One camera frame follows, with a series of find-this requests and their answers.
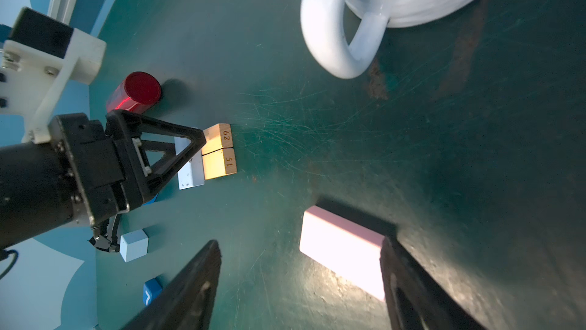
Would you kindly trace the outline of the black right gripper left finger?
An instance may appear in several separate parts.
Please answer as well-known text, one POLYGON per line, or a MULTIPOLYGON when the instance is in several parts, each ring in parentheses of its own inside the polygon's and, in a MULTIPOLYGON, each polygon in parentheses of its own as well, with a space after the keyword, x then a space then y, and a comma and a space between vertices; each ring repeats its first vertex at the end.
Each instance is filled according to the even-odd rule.
POLYGON ((221 273, 221 250, 209 241, 126 329, 209 328, 221 273))

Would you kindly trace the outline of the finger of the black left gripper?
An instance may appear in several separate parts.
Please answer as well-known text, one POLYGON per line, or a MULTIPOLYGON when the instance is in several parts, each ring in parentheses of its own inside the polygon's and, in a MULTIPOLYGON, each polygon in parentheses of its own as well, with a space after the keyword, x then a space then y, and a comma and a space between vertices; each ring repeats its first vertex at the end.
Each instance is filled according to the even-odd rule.
POLYGON ((117 214, 109 219, 94 221, 91 225, 92 237, 89 243, 97 250, 107 253, 119 253, 120 243, 118 227, 122 214, 117 214))
POLYGON ((126 110, 106 116, 124 179, 125 206, 152 200, 206 144, 204 132, 126 110))

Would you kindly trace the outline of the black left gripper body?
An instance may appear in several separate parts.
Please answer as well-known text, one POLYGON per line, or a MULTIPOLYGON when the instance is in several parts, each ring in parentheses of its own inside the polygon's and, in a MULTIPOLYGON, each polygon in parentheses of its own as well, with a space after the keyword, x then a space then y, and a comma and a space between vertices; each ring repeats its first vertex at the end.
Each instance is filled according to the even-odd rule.
POLYGON ((124 169, 102 123, 74 113, 53 117, 48 128, 62 170, 47 221, 91 226, 129 212, 124 169))

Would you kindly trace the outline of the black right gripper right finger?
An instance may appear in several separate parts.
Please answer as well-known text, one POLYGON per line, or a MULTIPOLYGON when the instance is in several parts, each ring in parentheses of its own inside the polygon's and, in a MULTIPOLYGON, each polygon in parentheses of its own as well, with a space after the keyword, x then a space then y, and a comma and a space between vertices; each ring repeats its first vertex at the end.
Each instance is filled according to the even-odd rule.
POLYGON ((396 238, 382 243, 380 267, 393 329, 483 329, 396 238))

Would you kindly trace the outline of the pink wooden block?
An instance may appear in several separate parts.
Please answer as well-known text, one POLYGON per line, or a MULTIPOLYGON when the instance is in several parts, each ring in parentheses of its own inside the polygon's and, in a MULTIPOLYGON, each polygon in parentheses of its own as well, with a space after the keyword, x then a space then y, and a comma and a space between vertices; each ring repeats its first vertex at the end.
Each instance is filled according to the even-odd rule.
POLYGON ((312 206, 303 215, 299 251, 383 301, 383 241, 377 232, 312 206))

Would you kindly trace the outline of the light blue long block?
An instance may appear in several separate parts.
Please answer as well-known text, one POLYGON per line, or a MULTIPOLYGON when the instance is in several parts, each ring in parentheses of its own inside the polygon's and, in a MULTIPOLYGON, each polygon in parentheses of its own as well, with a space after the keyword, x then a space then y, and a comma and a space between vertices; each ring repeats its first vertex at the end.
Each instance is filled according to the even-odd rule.
MULTIPOLYGON (((174 142, 176 154, 183 151, 190 143, 188 139, 179 137, 175 137, 174 142)), ((177 176, 180 190, 204 185, 205 178, 201 151, 198 151, 188 162, 186 162, 186 164, 179 170, 177 176)))

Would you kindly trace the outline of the natural wood block 62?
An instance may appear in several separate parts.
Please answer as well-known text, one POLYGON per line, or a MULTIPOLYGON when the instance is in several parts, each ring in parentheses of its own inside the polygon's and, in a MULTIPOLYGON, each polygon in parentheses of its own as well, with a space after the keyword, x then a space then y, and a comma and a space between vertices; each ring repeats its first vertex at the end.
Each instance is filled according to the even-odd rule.
POLYGON ((201 154, 211 154, 224 148, 233 148, 233 136, 230 124, 218 123, 204 130, 206 139, 201 154))

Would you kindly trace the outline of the natural wood block 51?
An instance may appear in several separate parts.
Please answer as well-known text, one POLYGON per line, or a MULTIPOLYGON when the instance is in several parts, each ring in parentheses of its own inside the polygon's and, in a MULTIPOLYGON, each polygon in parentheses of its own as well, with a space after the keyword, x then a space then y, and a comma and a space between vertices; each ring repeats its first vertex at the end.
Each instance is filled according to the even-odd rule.
POLYGON ((212 180, 237 173, 237 162, 233 148, 222 148, 202 156, 204 178, 212 180))

